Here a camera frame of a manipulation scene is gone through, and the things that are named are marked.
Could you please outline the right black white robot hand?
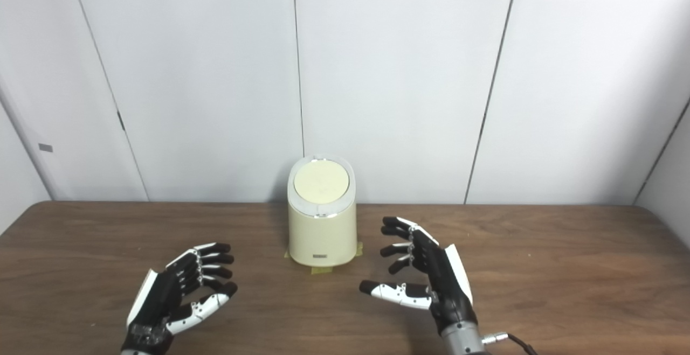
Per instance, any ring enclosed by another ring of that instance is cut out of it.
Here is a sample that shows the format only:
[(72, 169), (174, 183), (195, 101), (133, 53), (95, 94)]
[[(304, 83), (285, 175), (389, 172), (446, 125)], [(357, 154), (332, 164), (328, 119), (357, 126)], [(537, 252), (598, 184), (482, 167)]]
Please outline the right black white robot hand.
[(389, 267), (390, 274), (404, 268), (428, 276), (427, 284), (362, 281), (359, 290), (368, 296), (406, 308), (428, 310), (438, 333), (449, 326), (478, 325), (467, 273), (454, 244), (442, 247), (421, 225), (397, 216), (382, 218), (381, 232), (404, 239), (381, 249), (382, 257), (399, 254)]

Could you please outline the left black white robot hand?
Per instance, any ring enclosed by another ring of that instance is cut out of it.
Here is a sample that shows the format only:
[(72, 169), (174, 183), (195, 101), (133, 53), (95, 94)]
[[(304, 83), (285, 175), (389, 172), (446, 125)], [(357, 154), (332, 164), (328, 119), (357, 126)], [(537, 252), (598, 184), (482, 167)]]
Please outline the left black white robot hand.
[(157, 272), (150, 269), (126, 321), (121, 354), (166, 354), (177, 335), (219, 311), (237, 292), (231, 245), (213, 242), (185, 250)]

